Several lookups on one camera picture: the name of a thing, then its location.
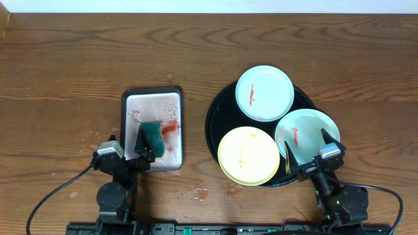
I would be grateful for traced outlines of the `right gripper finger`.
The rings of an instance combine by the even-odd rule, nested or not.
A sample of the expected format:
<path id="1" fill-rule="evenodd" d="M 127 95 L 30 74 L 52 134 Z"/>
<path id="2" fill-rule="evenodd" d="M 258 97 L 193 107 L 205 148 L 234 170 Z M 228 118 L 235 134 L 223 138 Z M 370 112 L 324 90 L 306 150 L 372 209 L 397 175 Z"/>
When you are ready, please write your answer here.
<path id="1" fill-rule="evenodd" d="M 298 166 L 298 161 L 296 160 L 289 144 L 285 141 L 285 152 L 286 152 L 286 165 L 287 166 Z"/>
<path id="2" fill-rule="evenodd" d="M 321 134 L 326 144 L 335 144 L 342 152 L 346 150 L 346 147 L 333 138 L 324 128 L 321 128 Z"/>

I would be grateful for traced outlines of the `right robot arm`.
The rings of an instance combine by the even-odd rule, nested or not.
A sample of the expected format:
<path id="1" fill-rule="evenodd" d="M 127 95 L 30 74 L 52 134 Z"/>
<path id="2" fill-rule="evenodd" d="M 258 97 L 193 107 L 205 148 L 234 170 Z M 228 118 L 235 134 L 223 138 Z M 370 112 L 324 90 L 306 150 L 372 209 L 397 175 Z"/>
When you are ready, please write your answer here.
<path id="1" fill-rule="evenodd" d="M 368 219 L 368 191 L 359 186 L 345 185 L 338 181 L 334 171 L 343 164 L 346 147 L 321 129 L 325 142 L 310 157 L 310 162 L 298 164 L 289 144 L 285 142 L 286 171 L 298 181 L 311 180 L 323 215 L 322 229 L 331 232 L 335 227 L 360 224 Z"/>

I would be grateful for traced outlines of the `yellow plate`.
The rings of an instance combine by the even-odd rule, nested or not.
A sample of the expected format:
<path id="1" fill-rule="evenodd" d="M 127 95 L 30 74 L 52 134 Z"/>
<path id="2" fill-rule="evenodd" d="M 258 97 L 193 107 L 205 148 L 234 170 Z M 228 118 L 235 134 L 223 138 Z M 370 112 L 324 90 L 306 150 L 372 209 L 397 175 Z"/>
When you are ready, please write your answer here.
<path id="1" fill-rule="evenodd" d="M 219 143 L 217 159 L 231 180 L 247 186 L 266 183 L 280 166 L 280 152 L 273 138 L 255 127 L 229 131 Z"/>

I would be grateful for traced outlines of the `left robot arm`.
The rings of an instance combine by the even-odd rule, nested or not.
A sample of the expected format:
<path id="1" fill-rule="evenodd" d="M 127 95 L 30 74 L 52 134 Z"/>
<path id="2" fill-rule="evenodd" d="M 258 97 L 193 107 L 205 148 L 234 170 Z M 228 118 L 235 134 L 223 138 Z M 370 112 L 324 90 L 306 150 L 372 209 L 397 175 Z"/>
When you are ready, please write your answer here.
<path id="1" fill-rule="evenodd" d="M 146 235 L 151 232 L 149 224 L 136 219 L 138 173 L 149 170 L 155 161 L 143 129 L 138 130 L 135 152 L 139 157 L 127 160 L 112 134 L 93 153 L 93 169 L 112 176 L 112 181 L 104 184 L 97 193 L 99 217 L 94 234 Z"/>

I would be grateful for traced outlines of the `green orange sponge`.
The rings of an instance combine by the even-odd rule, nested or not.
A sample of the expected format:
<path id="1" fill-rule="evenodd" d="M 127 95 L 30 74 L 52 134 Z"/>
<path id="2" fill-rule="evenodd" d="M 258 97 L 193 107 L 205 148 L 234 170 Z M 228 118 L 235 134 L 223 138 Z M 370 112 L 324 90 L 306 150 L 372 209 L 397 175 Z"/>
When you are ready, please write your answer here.
<path id="1" fill-rule="evenodd" d="M 140 131 L 144 134 L 148 146 L 152 150 L 155 158 L 162 158 L 165 146 L 161 137 L 161 122 L 146 122 L 140 124 Z"/>

